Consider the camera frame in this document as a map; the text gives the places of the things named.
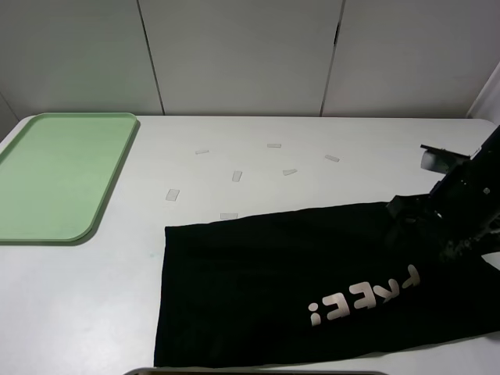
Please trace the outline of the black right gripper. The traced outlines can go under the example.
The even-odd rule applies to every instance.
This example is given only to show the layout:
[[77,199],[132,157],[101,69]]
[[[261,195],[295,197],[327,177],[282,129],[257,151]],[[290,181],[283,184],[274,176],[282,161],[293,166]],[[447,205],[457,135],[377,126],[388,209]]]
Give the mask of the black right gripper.
[[386,246],[430,240],[441,233],[441,218],[459,238],[485,233],[499,216],[499,129],[473,158],[455,165],[430,195],[396,195],[386,210]]

